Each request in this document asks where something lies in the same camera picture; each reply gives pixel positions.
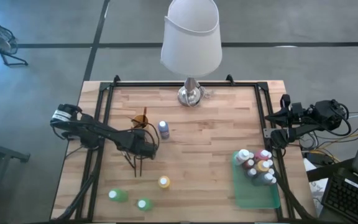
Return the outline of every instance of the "colorful bottle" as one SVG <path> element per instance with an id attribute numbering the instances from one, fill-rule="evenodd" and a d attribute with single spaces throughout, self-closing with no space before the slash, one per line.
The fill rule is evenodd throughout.
<path id="1" fill-rule="evenodd" d="M 109 198 L 115 202 L 126 202 L 128 200 L 128 193 L 121 189 L 112 189 L 109 192 Z"/>
<path id="2" fill-rule="evenodd" d="M 261 160 L 268 160 L 269 159 L 269 152 L 268 150 L 261 149 L 255 154 L 255 160 L 261 161 Z"/>
<path id="3" fill-rule="evenodd" d="M 270 168 L 267 172 L 269 172 L 269 174 L 274 175 L 274 170 L 272 168 Z"/>
<path id="4" fill-rule="evenodd" d="M 270 166 L 270 167 L 272 167 L 272 166 L 273 166 L 273 160 L 268 159 L 268 160 L 267 160 L 267 162 L 268 162 L 268 164 L 269 164 L 269 166 Z"/>
<path id="5" fill-rule="evenodd" d="M 259 161 L 256 163 L 255 167 L 258 172 L 267 172 L 270 168 L 270 165 L 267 161 Z"/>
<path id="6" fill-rule="evenodd" d="M 255 177 L 257 172 L 254 168 L 251 168 L 251 169 L 245 171 L 244 173 L 245 173 L 246 177 L 253 178 L 253 177 Z"/>
<path id="7" fill-rule="evenodd" d="M 158 179 L 158 185 L 163 189 L 167 189 L 170 184 L 170 179 L 167 176 L 162 176 Z"/>
<path id="8" fill-rule="evenodd" d="M 137 201 L 137 208 L 141 211 L 151 210 L 153 208 L 152 202 L 148 198 L 141 198 Z"/>
<path id="9" fill-rule="evenodd" d="M 234 162 L 236 165 L 241 165 L 243 162 L 249 159 L 249 151 L 247 149 L 241 149 L 235 156 Z"/>
<path id="10" fill-rule="evenodd" d="M 160 131 L 160 135 L 162 139 L 169 138 L 169 127 L 167 122 L 160 121 L 158 124 L 158 130 Z"/>
<path id="11" fill-rule="evenodd" d="M 242 167 L 244 169 L 251 169 L 254 165 L 255 165 L 255 162 L 252 159 L 249 159 L 242 164 Z"/>
<path id="12" fill-rule="evenodd" d="M 268 172 L 263 172 L 259 174 L 256 178 L 252 180 L 252 183 L 255 186 L 267 185 L 270 184 L 273 180 L 273 175 Z"/>
<path id="13" fill-rule="evenodd" d="M 277 183 L 277 179 L 273 177 L 272 181 L 269 183 L 269 185 L 273 185 Z"/>

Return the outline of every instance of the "lamp base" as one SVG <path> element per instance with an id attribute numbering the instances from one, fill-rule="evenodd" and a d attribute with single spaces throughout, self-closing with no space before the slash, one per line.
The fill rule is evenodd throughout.
<path id="1" fill-rule="evenodd" d="M 197 106 L 201 101 L 201 92 L 198 88 L 188 91 L 183 86 L 178 92 L 178 100 L 183 106 Z"/>

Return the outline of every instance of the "wooden tabletop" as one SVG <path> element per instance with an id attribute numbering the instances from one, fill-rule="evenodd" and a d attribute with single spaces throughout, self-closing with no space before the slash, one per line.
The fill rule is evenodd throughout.
<path id="1" fill-rule="evenodd" d="M 267 81 L 274 111 L 285 93 L 283 81 Z M 100 82 L 84 82 L 78 106 L 94 115 Z M 149 122 L 157 126 L 167 121 L 170 138 L 161 140 L 154 160 L 143 162 L 142 177 L 134 177 L 132 167 L 111 141 L 106 141 L 94 222 L 268 222 L 276 221 L 275 210 L 244 210 L 235 206 L 231 156 L 234 151 L 263 149 L 262 132 L 255 100 L 250 87 L 208 87 L 211 98 L 201 106 L 187 108 L 177 100 L 176 87 L 115 88 L 109 125 L 128 129 L 128 117 L 142 114 L 147 107 Z M 101 110 L 104 113 L 106 99 Z M 67 153 L 79 142 L 71 142 Z M 72 154 L 64 163 L 52 218 L 63 213 L 81 184 L 86 151 Z M 315 215 L 313 199 L 301 152 L 288 147 L 284 157 L 290 188 L 300 203 Z M 169 190 L 158 186 L 158 178 L 171 180 Z M 126 203 L 112 202 L 108 192 L 120 188 L 129 193 Z M 138 198 L 151 199 L 154 208 L 137 209 Z M 286 216 L 285 200 L 280 191 Z M 84 214 L 88 209 L 85 203 Z"/>

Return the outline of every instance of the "purple bottle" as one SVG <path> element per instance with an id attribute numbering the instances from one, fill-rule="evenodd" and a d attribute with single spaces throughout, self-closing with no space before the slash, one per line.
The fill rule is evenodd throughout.
<path id="1" fill-rule="evenodd" d="M 158 124 L 158 130 L 160 131 L 162 139 L 168 139 L 169 138 L 169 127 L 168 127 L 167 122 L 160 121 L 159 124 Z"/>

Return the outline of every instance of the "white lampshade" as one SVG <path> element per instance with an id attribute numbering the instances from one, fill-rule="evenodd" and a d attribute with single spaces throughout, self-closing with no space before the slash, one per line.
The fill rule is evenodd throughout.
<path id="1" fill-rule="evenodd" d="M 171 72 L 202 77 L 222 60 L 219 11 L 213 0 L 173 0 L 165 16 L 161 63 Z"/>

